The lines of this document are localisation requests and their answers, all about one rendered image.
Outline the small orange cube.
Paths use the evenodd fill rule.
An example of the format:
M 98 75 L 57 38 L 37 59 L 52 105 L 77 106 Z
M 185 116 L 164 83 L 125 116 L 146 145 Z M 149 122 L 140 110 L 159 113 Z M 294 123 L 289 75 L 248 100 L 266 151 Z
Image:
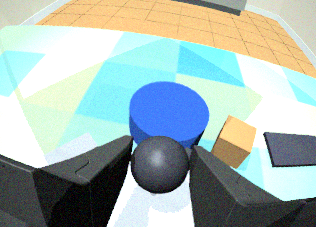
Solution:
M 244 158 L 250 156 L 256 136 L 254 125 L 246 124 L 236 117 L 228 115 L 220 129 L 211 154 L 219 157 L 220 161 L 226 162 L 235 170 L 242 164 Z

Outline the grey flat rectangular slab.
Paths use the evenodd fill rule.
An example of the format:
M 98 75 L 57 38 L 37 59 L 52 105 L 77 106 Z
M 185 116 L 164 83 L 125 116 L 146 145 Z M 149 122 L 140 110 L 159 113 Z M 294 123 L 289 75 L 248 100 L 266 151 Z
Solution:
M 264 131 L 263 139 L 272 168 L 316 165 L 316 136 Z

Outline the blue cylinder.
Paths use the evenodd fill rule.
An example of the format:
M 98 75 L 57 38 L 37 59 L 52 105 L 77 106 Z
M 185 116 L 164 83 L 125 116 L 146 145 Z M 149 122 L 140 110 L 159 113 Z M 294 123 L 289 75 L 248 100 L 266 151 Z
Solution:
M 163 135 L 193 149 L 202 140 L 207 121 L 206 101 L 182 84 L 147 84 L 130 101 L 130 135 L 137 145 L 147 137 Z

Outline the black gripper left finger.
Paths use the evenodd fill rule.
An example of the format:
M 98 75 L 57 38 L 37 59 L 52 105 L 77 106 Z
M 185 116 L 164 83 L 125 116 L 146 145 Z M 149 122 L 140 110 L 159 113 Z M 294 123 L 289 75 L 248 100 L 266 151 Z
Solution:
M 0 210 L 32 227 L 108 227 L 134 136 L 36 168 L 0 153 Z

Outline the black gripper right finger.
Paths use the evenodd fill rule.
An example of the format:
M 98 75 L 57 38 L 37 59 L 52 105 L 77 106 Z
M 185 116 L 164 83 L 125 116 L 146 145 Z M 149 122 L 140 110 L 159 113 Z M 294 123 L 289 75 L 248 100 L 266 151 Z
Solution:
M 316 197 L 280 200 L 198 145 L 189 185 L 195 227 L 316 227 Z

